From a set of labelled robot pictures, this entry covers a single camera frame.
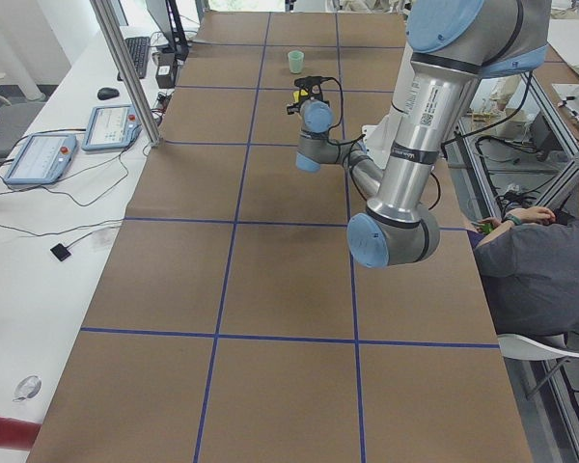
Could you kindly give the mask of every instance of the blue tape line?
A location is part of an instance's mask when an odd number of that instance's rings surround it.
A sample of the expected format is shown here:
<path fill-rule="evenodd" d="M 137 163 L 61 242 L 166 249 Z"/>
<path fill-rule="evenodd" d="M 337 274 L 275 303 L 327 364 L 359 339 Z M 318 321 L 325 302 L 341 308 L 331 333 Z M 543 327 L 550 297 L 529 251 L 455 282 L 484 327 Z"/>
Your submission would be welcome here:
<path fill-rule="evenodd" d="M 177 85 L 177 89 L 204 89 L 204 90 L 257 90 L 256 87 L 227 87 L 219 86 L 215 87 L 213 85 Z M 295 92 L 296 88 L 290 87 L 261 87 L 260 90 L 266 90 L 271 92 Z M 329 94 L 337 94 L 338 89 L 326 89 Z M 344 90 L 344 94 L 392 94 L 393 90 Z"/>
<path fill-rule="evenodd" d="M 232 334 L 220 334 L 219 338 L 226 340 L 274 340 L 274 341 L 281 340 L 286 342 L 320 342 L 331 344 L 354 344 L 354 340 L 343 340 L 334 338 L 308 338 L 308 337 L 232 335 Z"/>
<path fill-rule="evenodd" d="M 95 326 L 82 326 L 80 331 L 86 333 L 106 333 L 109 335 L 140 335 L 140 336 L 160 336 L 179 338 L 206 338 L 225 340 L 271 340 L 277 342 L 318 342 L 332 344 L 355 344 L 356 339 L 343 338 L 310 338 L 293 336 L 266 336 L 266 335 L 237 335 L 232 333 L 195 333 L 185 331 L 155 331 L 155 330 L 130 330 L 122 328 L 100 328 Z M 499 349 L 499 344 L 486 344 L 480 342 L 435 342 L 423 340 L 358 340 L 364 345 L 391 345 L 401 347 L 444 347 L 444 348 L 464 348 L 464 349 Z"/>
<path fill-rule="evenodd" d="M 213 42 L 202 42 L 194 41 L 193 46 L 197 47 L 200 45 L 208 46 L 257 46 L 257 47 L 269 47 L 269 48 L 280 48 L 280 47 L 293 47 L 293 48 L 339 48 L 338 45 L 306 45 L 304 43 L 285 43 L 285 44 L 261 44 L 261 43 L 213 43 Z M 341 48 L 362 48 L 362 49 L 383 49 L 383 50 L 403 50 L 404 46 L 385 46 L 385 45 L 342 45 Z"/>
<path fill-rule="evenodd" d="M 180 338 L 208 338 L 213 339 L 212 333 L 185 333 L 181 331 L 154 331 L 154 330 L 126 330 L 118 328 L 95 328 L 82 326 L 80 331 L 86 333 L 106 333 L 110 335 L 141 335 L 141 336 L 168 336 Z"/>
<path fill-rule="evenodd" d="M 273 227 L 327 227 L 333 229 L 345 229 L 347 224 L 319 224 L 308 222 L 260 222 L 257 220 L 239 220 L 239 225 L 269 225 Z"/>
<path fill-rule="evenodd" d="M 246 177 L 247 165 L 249 162 L 249 151 L 251 150 L 251 140 L 253 138 L 253 126 L 255 124 L 256 112 L 258 108 L 258 98 L 260 96 L 260 84 L 262 83 L 263 63 L 266 55 L 266 44 L 268 42 L 268 33 L 270 32 L 270 20 L 272 13 L 268 13 L 268 21 L 266 23 L 266 33 L 263 41 L 262 59 L 260 62 L 260 72 L 258 75 L 258 88 L 255 92 L 255 101 L 253 102 L 253 112 L 251 114 L 251 125 L 249 127 L 249 136 L 247 139 L 247 149 L 244 156 L 244 164 L 242 165 L 242 177 L 240 179 L 240 188 L 238 190 L 238 199 L 234 214 L 234 227 L 232 229 L 232 239 L 230 241 L 230 250 L 228 252 L 228 261 L 225 267 L 225 277 L 223 280 L 223 290 L 221 292 L 221 301 L 219 302 L 219 313 L 217 315 L 216 328 L 214 330 L 214 341 L 212 343 L 212 352 L 210 354 L 210 363 L 208 365 L 208 374 L 206 381 L 206 390 L 204 392 L 204 401 L 202 403 L 202 414 L 200 416 L 200 426 L 198 428 L 195 451 L 193 455 L 193 463 L 197 463 L 200 458 L 200 449 L 202 446 L 202 437 L 204 435 L 204 425 L 206 423 L 207 404 L 210 396 L 210 385 L 212 383 L 212 373 L 214 371 L 214 360 L 216 357 L 216 349 L 219 342 L 219 333 L 221 331 L 221 321 L 223 319 L 223 310 L 225 307 L 225 297 L 227 294 L 228 281 L 230 277 L 230 269 L 232 267 L 232 257 L 234 253 L 235 233 L 238 228 L 238 216 L 240 214 L 240 202 L 242 201 L 242 190 L 244 188 L 244 180 Z"/>
<path fill-rule="evenodd" d="M 226 224 L 231 225 L 234 223 L 232 220 L 214 220 L 214 219 L 180 219 L 180 218 L 164 218 L 164 217 L 125 217 L 125 220 L 130 222 L 186 222 L 193 224 Z"/>
<path fill-rule="evenodd" d="M 339 14 L 335 14 L 335 32 L 337 35 L 337 69 L 339 71 L 339 82 L 343 85 L 343 71 L 341 67 L 341 47 L 339 38 Z M 345 139 L 345 121 L 341 121 L 341 132 Z M 349 179 L 345 173 L 345 211 L 349 221 L 351 215 L 351 203 L 349 200 Z M 351 306 L 354 324 L 354 359 L 356 363 L 356 406 L 358 407 L 358 430 L 360 437 L 360 461 L 367 463 L 367 444 L 365 442 L 365 417 L 363 405 L 363 382 L 360 367 L 360 336 L 358 330 L 358 301 L 356 298 L 356 279 L 354 272 L 354 259 L 349 256 L 349 277 L 351 282 Z"/>
<path fill-rule="evenodd" d="M 168 145 L 201 145 L 205 147 L 245 147 L 246 143 L 219 143 L 219 142 L 179 142 L 174 140 L 164 140 Z"/>
<path fill-rule="evenodd" d="M 399 345 L 406 347 L 446 347 L 461 349 L 499 349 L 499 344 L 482 344 L 473 342 L 428 342 L 421 340 L 361 340 L 365 345 Z"/>

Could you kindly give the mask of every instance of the monitor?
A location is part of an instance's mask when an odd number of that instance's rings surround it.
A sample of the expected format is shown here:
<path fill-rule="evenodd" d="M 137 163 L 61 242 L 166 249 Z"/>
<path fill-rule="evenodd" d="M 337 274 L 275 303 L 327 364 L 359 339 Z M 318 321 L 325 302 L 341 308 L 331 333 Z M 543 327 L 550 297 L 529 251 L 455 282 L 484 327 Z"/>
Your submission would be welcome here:
<path fill-rule="evenodd" d="M 188 41 L 182 28 L 176 0 L 146 0 L 146 8 L 167 39 L 167 51 L 176 53 L 179 60 L 186 60 L 189 54 Z"/>

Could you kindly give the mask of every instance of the gray shirt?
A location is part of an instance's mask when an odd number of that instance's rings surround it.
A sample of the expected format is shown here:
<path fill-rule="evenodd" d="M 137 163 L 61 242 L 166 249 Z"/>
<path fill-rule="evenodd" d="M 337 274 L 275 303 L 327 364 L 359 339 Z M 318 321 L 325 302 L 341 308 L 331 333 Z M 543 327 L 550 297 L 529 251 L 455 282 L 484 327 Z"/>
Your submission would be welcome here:
<path fill-rule="evenodd" d="M 579 219 L 514 227 L 474 257 L 498 333 L 579 330 Z"/>

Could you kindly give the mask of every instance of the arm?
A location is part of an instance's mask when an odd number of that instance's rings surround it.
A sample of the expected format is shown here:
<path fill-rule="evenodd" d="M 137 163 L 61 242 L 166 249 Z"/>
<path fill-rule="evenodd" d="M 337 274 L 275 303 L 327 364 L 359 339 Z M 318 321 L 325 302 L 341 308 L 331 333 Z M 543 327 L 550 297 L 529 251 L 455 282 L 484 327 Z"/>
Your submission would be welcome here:
<path fill-rule="evenodd" d="M 551 209 L 538 205 L 534 205 L 527 209 L 524 209 L 522 207 L 514 209 L 506 215 L 506 217 L 510 216 L 516 217 L 523 224 L 548 225 L 556 221 L 556 216 L 551 211 Z M 516 225 L 514 223 L 514 219 L 507 219 L 506 217 L 505 220 L 502 222 L 502 224 L 499 227 L 497 227 L 494 231 L 492 231 L 490 234 L 488 234 L 478 244 L 477 247 L 484 246 L 485 244 L 490 243 L 499 236 L 502 236 L 504 233 L 508 232 L 512 227 Z"/>

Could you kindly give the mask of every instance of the green cup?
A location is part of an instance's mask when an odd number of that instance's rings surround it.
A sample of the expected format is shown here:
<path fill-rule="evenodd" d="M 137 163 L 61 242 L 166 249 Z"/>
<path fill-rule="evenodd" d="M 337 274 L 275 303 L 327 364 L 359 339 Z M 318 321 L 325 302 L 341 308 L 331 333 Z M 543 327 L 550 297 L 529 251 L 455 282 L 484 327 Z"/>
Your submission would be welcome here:
<path fill-rule="evenodd" d="M 300 50 L 292 50 L 288 53 L 289 72 L 299 74 L 305 63 L 305 54 Z"/>

